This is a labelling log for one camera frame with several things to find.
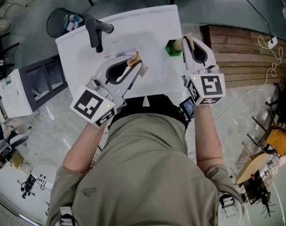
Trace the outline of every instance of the forearm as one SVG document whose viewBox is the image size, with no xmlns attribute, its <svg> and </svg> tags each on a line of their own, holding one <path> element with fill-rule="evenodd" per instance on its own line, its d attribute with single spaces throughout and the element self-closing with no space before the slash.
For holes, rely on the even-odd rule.
<svg viewBox="0 0 286 226">
<path fill-rule="evenodd" d="M 210 166 L 224 164 L 221 143 L 208 105 L 195 106 L 196 161 L 201 171 Z"/>
<path fill-rule="evenodd" d="M 97 129 L 93 125 L 87 124 L 66 154 L 63 167 L 75 172 L 88 172 L 103 131 L 104 128 Z"/>
</svg>

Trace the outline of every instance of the trash can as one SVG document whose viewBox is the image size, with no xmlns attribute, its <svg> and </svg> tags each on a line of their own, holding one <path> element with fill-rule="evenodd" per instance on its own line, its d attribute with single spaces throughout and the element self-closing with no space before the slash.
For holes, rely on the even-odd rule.
<svg viewBox="0 0 286 226">
<path fill-rule="evenodd" d="M 47 21 L 47 33 L 52 38 L 58 38 L 84 25 L 84 18 L 65 8 L 54 10 Z"/>
</svg>

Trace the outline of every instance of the wooden bench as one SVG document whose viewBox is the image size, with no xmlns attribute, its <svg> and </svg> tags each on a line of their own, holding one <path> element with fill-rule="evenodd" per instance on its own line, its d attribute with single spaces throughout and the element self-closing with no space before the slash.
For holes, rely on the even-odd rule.
<svg viewBox="0 0 286 226">
<path fill-rule="evenodd" d="M 271 50 L 261 48 L 258 44 L 259 35 L 266 42 L 270 39 L 266 34 L 212 25 L 202 26 L 201 31 L 205 44 L 214 52 L 220 72 L 225 76 L 227 88 L 262 85 L 271 63 L 279 63 Z M 273 48 L 276 56 L 280 46 L 283 49 L 282 63 L 277 65 L 276 77 L 268 72 L 267 84 L 286 82 L 286 41 L 278 39 L 278 45 Z"/>
</svg>

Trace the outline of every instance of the olive green t-shirt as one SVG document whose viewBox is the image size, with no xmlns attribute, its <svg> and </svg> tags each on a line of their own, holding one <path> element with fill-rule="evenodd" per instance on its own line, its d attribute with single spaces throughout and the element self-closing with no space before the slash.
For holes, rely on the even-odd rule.
<svg viewBox="0 0 286 226">
<path fill-rule="evenodd" d="M 87 175 L 58 169 L 47 225 L 61 206 L 80 226 L 217 225 L 219 192 L 241 200 L 224 166 L 205 175 L 188 158 L 181 122 L 135 114 L 112 125 Z"/>
</svg>

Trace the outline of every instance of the mesh wastebasket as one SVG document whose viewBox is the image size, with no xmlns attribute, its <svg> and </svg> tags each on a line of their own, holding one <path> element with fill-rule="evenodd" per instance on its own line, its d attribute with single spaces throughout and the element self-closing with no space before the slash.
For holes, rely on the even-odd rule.
<svg viewBox="0 0 286 226">
<path fill-rule="evenodd" d="M 81 15 L 68 11 L 65 8 L 57 8 L 50 14 L 48 18 L 48 35 L 52 38 L 58 38 L 68 33 L 69 31 L 67 30 L 67 27 L 69 26 L 71 15 L 82 19 L 82 21 L 78 24 L 79 27 L 84 25 L 84 18 Z"/>
</svg>

